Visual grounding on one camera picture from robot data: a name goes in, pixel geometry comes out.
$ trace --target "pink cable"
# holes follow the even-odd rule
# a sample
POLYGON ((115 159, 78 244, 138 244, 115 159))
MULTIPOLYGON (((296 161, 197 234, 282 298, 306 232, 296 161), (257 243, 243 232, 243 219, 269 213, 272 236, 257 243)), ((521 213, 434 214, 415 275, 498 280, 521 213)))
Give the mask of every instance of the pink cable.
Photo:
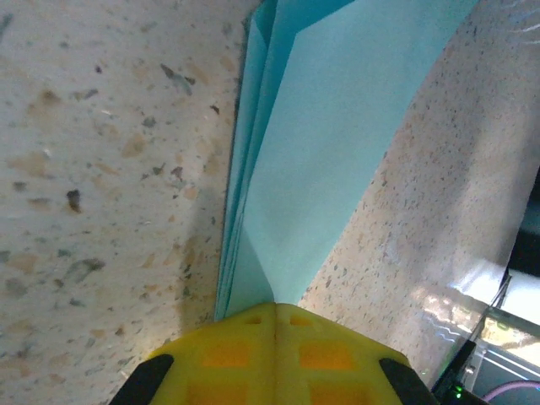
POLYGON ((540 389, 540 381, 511 381, 507 382, 505 384, 501 384, 500 386, 497 386, 490 392, 488 392, 486 395, 482 397, 484 401, 491 401, 493 398, 497 397, 498 395, 502 394, 503 392, 507 392, 509 390, 514 390, 516 388, 536 388, 540 389))

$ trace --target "yellow plastic part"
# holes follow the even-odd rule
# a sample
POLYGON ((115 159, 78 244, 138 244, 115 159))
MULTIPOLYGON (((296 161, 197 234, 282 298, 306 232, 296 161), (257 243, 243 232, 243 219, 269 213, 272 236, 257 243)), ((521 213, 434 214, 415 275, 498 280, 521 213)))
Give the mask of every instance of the yellow plastic part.
POLYGON ((374 340, 294 305, 262 304, 153 352, 175 361, 152 405, 401 405, 374 340))

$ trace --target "light blue paper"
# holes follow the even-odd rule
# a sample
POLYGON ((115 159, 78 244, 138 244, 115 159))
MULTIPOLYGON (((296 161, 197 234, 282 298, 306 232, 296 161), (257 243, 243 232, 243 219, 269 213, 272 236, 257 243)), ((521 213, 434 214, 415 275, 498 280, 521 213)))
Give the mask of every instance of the light blue paper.
MULTIPOLYGON (((268 300, 298 302, 476 0, 347 3, 277 3, 248 152, 235 141, 233 160, 246 171, 227 206, 235 217, 218 319, 268 300)), ((245 70, 244 80, 256 74, 245 70)))

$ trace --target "blue paper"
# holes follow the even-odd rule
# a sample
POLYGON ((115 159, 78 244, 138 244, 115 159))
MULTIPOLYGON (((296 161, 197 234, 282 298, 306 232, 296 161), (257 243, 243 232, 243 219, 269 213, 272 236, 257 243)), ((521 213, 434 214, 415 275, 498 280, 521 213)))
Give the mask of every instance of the blue paper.
POLYGON ((240 96, 217 319, 268 300, 298 302, 475 3, 288 0, 257 10, 246 55, 257 63, 246 62, 240 96), (270 40, 261 40, 269 25, 270 40), (256 66, 265 55, 261 76, 256 66))

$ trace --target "speckled floor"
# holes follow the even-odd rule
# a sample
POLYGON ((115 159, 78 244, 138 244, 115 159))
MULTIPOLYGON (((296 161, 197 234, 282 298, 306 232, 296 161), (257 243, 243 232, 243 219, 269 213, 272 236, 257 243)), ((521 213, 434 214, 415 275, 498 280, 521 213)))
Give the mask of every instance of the speckled floor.
MULTIPOLYGON (((257 4, 0 0, 1 403, 107 403, 212 320, 257 4)), ((494 40, 490 15, 446 48, 301 302, 426 381, 440 329, 478 319, 456 290, 498 283, 540 161, 539 48, 494 40)))

